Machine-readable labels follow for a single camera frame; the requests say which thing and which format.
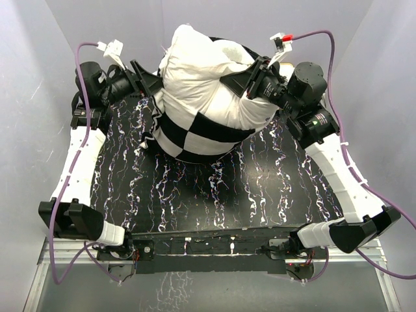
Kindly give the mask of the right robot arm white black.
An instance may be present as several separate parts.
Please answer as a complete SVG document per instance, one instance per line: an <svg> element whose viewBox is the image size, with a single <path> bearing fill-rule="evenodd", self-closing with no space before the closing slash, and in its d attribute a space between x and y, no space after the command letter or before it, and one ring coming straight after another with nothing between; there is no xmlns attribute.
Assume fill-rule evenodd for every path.
<svg viewBox="0 0 416 312"><path fill-rule="evenodd" d="M220 81L240 98L262 98L287 113L290 134L318 165L339 201L342 218L291 232L291 253L303 258L313 247L335 246L349 254L389 229L401 214L365 189L345 163L340 127L320 103L327 88L322 68L301 62L289 78L279 72L278 62L259 57L248 69Z"/></svg>

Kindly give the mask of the white pillow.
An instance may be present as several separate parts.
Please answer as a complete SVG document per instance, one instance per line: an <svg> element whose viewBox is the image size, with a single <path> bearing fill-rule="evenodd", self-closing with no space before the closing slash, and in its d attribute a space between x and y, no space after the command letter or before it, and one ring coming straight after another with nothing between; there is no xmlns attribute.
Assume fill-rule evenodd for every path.
<svg viewBox="0 0 416 312"><path fill-rule="evenodd" d="M260 130L278 107L257 97L236 96L220 78L243 72L254 57L230 40L211 40L190 25L180 25L159 64L164 88L155 95L157 107L189 129L189 117L200 112L235 129Z"/></svg>

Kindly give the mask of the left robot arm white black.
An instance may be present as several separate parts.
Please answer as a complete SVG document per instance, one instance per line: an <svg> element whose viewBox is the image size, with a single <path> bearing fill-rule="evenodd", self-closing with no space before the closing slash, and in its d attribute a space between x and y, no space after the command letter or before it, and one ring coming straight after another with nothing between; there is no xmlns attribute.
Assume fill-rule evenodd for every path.
<svg viewBox="0 0 416 312"><path fill-rule="evenodd" d="M113 254L128 259L133 241L125 229L107 222L90 206L90 189L100 150L111 123L111 105L133 96L149 98L163 87L161 77L137 61L132 68L113 64L107 71L97 62L84 62L75 72L79 91L72 101L70 146L58 185L38 214L54 238L83 239L111 246Z"/></svg>

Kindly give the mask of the black white checkered pillowcase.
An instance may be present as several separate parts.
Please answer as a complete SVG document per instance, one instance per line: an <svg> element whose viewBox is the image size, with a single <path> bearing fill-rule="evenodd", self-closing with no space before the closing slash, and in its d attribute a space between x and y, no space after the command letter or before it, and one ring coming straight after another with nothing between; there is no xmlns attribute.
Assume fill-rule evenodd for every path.
<svg viewBox="0 0 416 312"><path fill-rule="evenodd" d="M254 59L259 57L258 53L245 46L243 48ZM189 117L190 127L185 129L157 107L155 95L152 96L153 124L151 129L142 135L140 147L143 149L159 148L179 161L186 163L214 162L227 155L242 141L265 128L260 130L235 129L216 123L197 112Z"/></svg>

